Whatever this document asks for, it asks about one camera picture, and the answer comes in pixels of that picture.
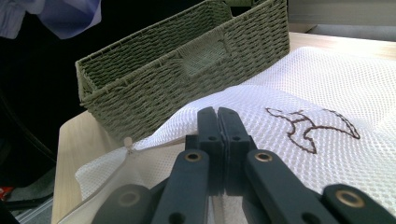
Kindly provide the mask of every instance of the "green woven basket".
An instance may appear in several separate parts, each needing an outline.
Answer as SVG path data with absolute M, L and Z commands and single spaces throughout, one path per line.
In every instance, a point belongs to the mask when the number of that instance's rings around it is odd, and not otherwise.
M 289 53 L 286 0 L 233 17 L 206 0 L 76 62 L 81 105 L 118 140 L 148 137 L 183 105 Z

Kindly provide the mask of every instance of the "whale tail logo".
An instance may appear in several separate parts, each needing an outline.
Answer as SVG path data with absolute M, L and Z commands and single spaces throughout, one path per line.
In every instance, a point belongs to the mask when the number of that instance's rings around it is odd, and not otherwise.
M 313 120 L 304 114 L 303 110 L 286 113 L 282 110 L 265 108 L 266 111 L 273 117 L 287 120 L 291 125 L 291 131 L 288 132 L 290 141 L 300 149 L 309 153 L 317 154 L 317 147 L 314 139 L 309 137 L 308 134 L 312 130 L 334 130 L 340 133 L 347 134 L 355 139 L 361 139 L 355 126 L 344 116 L 333 110 L 323 109 L 323 113 L 329 113 L 335 122 L 329 124 L 323 123 L 322 119 Z

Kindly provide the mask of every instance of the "light wood surface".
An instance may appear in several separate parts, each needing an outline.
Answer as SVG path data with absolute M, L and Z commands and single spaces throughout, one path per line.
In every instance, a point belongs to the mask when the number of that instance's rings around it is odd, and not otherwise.
M 351 55 L 396 60 L 395 42 L 290 33 L 291 50 L 305 46 Z M 77 169 L 121 146 L 122 143 L 109 137 L 88 112 L 70 119 L 61 127 L 52 223 L 57 223 L 81 202 L 80 188 L 75 179 Z

